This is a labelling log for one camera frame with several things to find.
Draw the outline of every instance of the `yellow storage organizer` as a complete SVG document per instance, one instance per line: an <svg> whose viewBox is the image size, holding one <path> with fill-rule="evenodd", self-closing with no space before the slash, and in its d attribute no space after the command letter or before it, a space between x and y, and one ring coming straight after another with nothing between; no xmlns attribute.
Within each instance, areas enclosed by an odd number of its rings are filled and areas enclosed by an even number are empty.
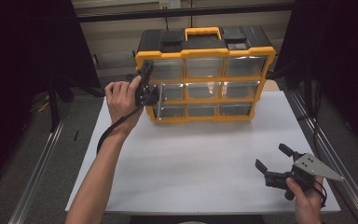
<svg viewBox="0 0 358 224"><path fill-rule="evenodd" d="M137 69L153 61L161 95L147 114L156 123L250 120L274 56L260 26L146 30Z"/></svg>

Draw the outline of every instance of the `white tabletop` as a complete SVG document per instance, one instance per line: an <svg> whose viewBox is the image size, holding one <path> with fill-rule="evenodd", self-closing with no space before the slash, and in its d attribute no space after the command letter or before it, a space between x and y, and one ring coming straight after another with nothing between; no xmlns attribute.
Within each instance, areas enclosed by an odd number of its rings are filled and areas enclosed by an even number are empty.
<svg viewBox="0 0 358 224"><path fill-rule="evenodd" d="M68 210L110 124L103 104ZM154 124L144 112L121 151L106 212L131 215L228 215L294 212L284 190L265 186L255 168L290 171L284 143L311 152L283 92L263 92L251 121ZM340 208L327 182L324 212Z"/></svg>

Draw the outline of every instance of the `person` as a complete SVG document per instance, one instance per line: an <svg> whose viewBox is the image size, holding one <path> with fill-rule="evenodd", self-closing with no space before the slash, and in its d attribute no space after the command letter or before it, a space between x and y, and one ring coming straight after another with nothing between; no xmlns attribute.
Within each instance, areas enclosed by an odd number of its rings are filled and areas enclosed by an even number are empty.
<svg viewBox="0 0 358 224"><path fill-rule="evenodd" d="M131 83L119 81L108 84L104 91L112 124L135 110L135 90L141 77ZM66 216L65 223L101 223L103 212L109 200L115 169L124 141L137 124L143 110L140 110L118 125L103 141L101 149L87 172ZM316 180L322 184L319 176ZM296 222L314 224L320 222L321 197L313 190L303 192L292 178L287 186L296 195Z"/></svg>

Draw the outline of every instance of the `carrying handle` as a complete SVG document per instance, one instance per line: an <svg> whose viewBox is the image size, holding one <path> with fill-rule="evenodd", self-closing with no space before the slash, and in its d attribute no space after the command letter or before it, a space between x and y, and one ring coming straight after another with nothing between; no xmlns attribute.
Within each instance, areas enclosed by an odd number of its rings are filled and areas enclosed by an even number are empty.
<svg viewBox="0 0 358 224"><path fill-rule="evenodd" d="M217 35L217 38L219 40L222 39L222 36L220 35L219 27L186 28L185 29L186 41L189 35Z"/></svg>

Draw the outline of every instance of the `electrical outlet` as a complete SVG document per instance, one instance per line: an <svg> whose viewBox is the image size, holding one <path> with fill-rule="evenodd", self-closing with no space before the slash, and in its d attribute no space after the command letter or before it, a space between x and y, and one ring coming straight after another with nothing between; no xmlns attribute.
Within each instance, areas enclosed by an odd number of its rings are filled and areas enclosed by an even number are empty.
<svg viewBox="0 0 358 224"><path fill-rule="evenodd" d="M159 9L181 8L180 0L159 1Z"/></svg>

